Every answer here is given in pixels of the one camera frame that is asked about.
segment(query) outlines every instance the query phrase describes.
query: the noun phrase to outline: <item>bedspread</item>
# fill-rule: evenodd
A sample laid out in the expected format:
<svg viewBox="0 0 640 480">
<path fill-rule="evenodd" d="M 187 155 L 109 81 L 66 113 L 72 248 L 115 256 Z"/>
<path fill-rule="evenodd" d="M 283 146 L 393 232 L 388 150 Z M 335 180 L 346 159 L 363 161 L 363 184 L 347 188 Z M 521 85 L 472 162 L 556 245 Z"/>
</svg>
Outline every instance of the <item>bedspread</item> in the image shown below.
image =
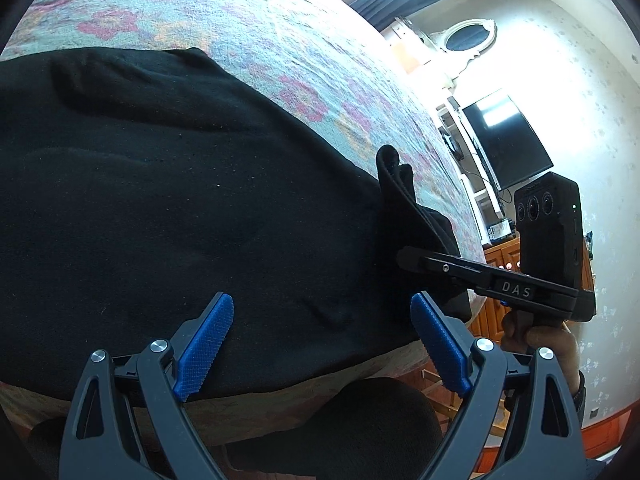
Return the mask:
<svg viewBox="0 0 640 480">
<path fill-rule="evenodd" d="M 342 1 L 36 0 L 0 60 L 82 46 L 196 46 L 373 176 L 376 151 L 383 144 L 393 145 L 402 162 L 414 168 L 418 203 L 449 218 L 463 257 L 484 262 L 468 198 L 433 121 L 410 90 L 383 38 Z M 474 314 L 481 304 L 472 302 Z M 397 376 L 426 358 L 419 344 L 392 354 L 353 367 L 339 380 L 320 385 L 322 378 L 316 378 L 298 390 L 288 388 L 277 402 L 272 397 L 268 403 L 273 420 L 276 416 L 282 420 L 286 412 L 287 422 L 277 429 L 300 423 L 305 413 L 312 413 L 355 378 Z M 0 401 L 10 406 L 15 422 L 27 426 L 63 413 L 68 405 L 19 390 L 0 383 Z M 259 394 L 263 396 L 259 400 L 255 400 L 258 394 L 248 395 L 254 396 L 247 401 L 253 403 L 254 415 L 264 413 L 264 396 L 271 394 Z M 219 422 L 221 413 L 252 411 L 237 398 L 225 402 L 217 408 L 208 404 L 203 410 Z M 29 406 L 35 408 L 26 416 Z M 243 430 L 212 436 L 208 443 L 256 436 L 250 429 L 254 426 L 247 423 Z M 263 428 L 276 426 L 265 422 Z"/>
</svg>

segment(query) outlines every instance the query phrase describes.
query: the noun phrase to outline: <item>blue gripper pad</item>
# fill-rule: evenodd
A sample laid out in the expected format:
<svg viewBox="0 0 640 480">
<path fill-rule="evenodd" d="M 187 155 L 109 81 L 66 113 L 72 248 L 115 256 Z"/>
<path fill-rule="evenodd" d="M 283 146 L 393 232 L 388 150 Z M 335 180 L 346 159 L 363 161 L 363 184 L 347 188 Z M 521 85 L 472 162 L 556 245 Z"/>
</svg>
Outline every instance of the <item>blue gripper pad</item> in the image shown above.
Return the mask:
<svg viewBox="0 0 640 480">
<path fill-rule="evenodd" d="M 473 387 L 469 380 L 468 359 L 434 311 L 434 306 L 422 294 L 416 294 L 411 300 L 411 322 L 446 389 L 464 398 Z"/>
<path fill-rule="evenodd" d="M 174 394 L 181 402 L 200 391 L 233 320 L 234 302 L 223 294 L 176 363 Z"/>
</svg>

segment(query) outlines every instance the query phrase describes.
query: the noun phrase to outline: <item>television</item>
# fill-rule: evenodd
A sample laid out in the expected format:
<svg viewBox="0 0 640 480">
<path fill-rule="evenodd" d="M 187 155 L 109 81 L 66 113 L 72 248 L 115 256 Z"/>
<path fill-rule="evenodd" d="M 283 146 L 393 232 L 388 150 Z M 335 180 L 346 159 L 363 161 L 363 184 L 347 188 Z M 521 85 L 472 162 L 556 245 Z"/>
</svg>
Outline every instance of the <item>television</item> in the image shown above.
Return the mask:
<svg viewBox="0 0 640 480">
<path fill-rule="evenodd" d="M 498 191 L 553 167 L 544 146 L 504 90 L 463 108 L 472 141 Z"/>
</svg>

